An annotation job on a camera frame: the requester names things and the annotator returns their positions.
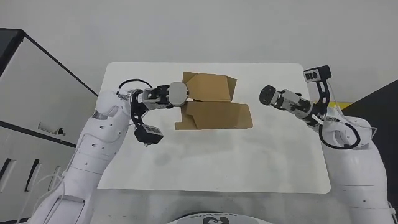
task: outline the gray floor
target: gray floor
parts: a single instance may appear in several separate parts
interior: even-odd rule
[[[220,193],[99,189],[92,223],[166,224],[186,213],[214,210],[275,224],[350,224],[346,207],[331,193]]]

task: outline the box flap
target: box flap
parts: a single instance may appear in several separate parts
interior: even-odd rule
[[[225,101],[233,99],[236,79],[226,75],[184,72],[183,79],[189,98],[199,101]]]
[[[176,130],[247,129],[253,123],[249,106],[228,102],[188,102],[181,108]]]

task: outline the white cabinet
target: white cabinet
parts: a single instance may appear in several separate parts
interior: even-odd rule
[[[66,168],[97,96],[24,31],[0,29],[0,222],[18,218],[34,180]]]
[[[7,177],[7,182],[0,192],[0,222],[4,222],[18,218],[28,196],[25,188],[35,160],[40,168],[36,176],[37,182],[46,175],[53,174],[58,166],[62,172],[75,149],[6,128],[0,128],[0,146],[0,168],[7,159],[15,161],[12,171],[3,174],[0,180],[1,182]],[[50,183],[51,178],[48,178],[35,187],[23,218],[32,216],[37,199],[49,190]]]
[[[96,95],[26,37],[0,76],[0,121],[76,144]],[[64,136],[53,134],[62,128]]]

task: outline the cable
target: cable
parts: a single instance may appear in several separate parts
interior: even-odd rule
[[[335,94],[333,93],[333,88],[331,87],[331,85],[330,85],[329,82],[327,82],[327,83],[328,83],[328,85],[329,85],[329,87],[330,87],[331,95],[332,95],[332,97],[333,97],[333,102],[335,102],[335,108],[336,108],[338,114],[339,114],[345,121],[349,122],[350,124],[353,124],[354,126],[358,126],[358,127],[362,127],[362,128],[366,128],[366,129],[371,129],[371,130],[373,130],[372,136],[371,136],[371,139],[372,139],[372,138],[374,137],[374,135],[376,135],[377,128],[376,128],[376,127],[373,127],[373,126],[371,126],[371,127],[369,127],[369,126],[362,126],[362,125],[360,125],[360,124],[354,123],[354,122],[350,121],[349,119],[347,119],[346,116],[344,116],[344,114],[343,114],[343,112],[342,112],[340,106],[337,104],[337,101],[336,101],[336,98],[335,98]]]
[[[51,217],[53,216],[53,214],[55,213],[55,211],[57,210],[57,208],[59,207],[59,205],[61,205],[61,202],[62,202],[62,200],[63,200],[63,197],[65,196],[65,191],[66,191],[65,182],[63,181],[63,179],[62,179],[59,175],[55,175],[55,174],[46,175],[45,177],[41,178],[38,182],[36,182],[36,183],[33,185],[32,190],[29,192],[29,194],[28,194],[28,196],[27,196],[27,198],[26,198],[26,201],[25,201],[25,203],[24,203],[24,207],[22,208],[21,212],[19,213],[19,216],[18,216],[18,219],[17,219],[16,224],[19,224],[19,222],[21,221],[22,215],[24,214],[25,208],[26,208],[26,206],[27,206],[27,203],[28,203],[29,200],[30,200],[30,196],[32,195],[33,190],[36,188],[36,186],[37,186],[39,183],[41,183],[44,179],[46,179],[46,178],[48,178],[48,177],[57,177],[57,178],[61,181],[61,183],[62,183],[63,190],[62,190],[62,196],[61,196],[61,199],[60,199],[60,201],[59,201],[59,204],[55,207],[54,211],[51,212],[51,214],[50,214],[49,217],[47,218],[47,221],[46,221],[44,224],[47,224],[47,223],[50,221]]]
[[[149,83],[147,83],[146,81],[144,81],[144,80],[141,80],[141,79],[130,79],[130,80],[125,80],[124,82],[122,82],[119,85],[118,91],[116,92],[116,94],[117,95],[119,94],[119,90],[122,88],[122,86],[124,86],[125,84],[130,83],[130,82],[142,82],[142,83],[145,83],[146,85],[148,85],[150,88],[152,88],[152,86]]]
[[[352,125],[350,125],[350,124],[348,124],[348,123],[344,123],[344,124],[345,124],[346,126],[348,126],[351,130],[353,130],[354,135],[355,135],[355,137],[356,137],[356,141],[355,141],[354,144],[352,144],[352,145],[345,144],[344,146],[334,146],[334,145],[332,145],[332,144],[327,143],[327,142],[323,139],[323,134],[322,134],[323,125],[320,124],[320,125],[319,125],[318,134],[319,134],[319,138],[321,139],[322,144],[326,145],[326,146],[329,147],[329,148],[336,149],[336,150],[352,150],[352,149],[354,149],[356,146],[358,146],[358,145],[360,144],[360,142],[361,142],[361,137],[359,136],[358,131],[357,131]]]

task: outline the black cable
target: black cable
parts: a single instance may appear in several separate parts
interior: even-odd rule
[[[355,141],[354,144],[352,144],[352,145],[345,144],[344,146],[334,146],[334,145],[332,145],[332,144],[328,144],[328,143],[323,139],[323,135],[322,135],[323,125],[320,124],[320,125],[319,125],[318,134],[319,134],[319,138],[321,139],[322,144],[326,145],[326,146],[329,147],[329,148],[336,149],[336,150],[352,150],[352,149],[354,149],[355,147],[357,147],[357,146],[360,144],[360,142],[361,142],[361,137],[359,136],[358,131],[357,131],[352,125],[350,125],[350,124],[348,124],[348,123],[344,123],[344,124],[345,124],[346,126],[348,126],[349,128],[351,128],[351,130],[353,130],[353,132],[354,132],[354,134],[355,134],[355,137],[356,137],[356,141]]]
[[[150,88],[152,88],[152,86],[149,83],[147,83],[146,81],[144,81],[144,80],[141,80],[141,79],[130,79],[130,80],[125,80],[124,82],[122,82],[119,85],[118,93],[119,93],[119,90],[122,88],[122,86],[124,86],[125,84],[130,83],[130,82],[142,82],[142,83],[145,83],[146,85],[148,85]]]

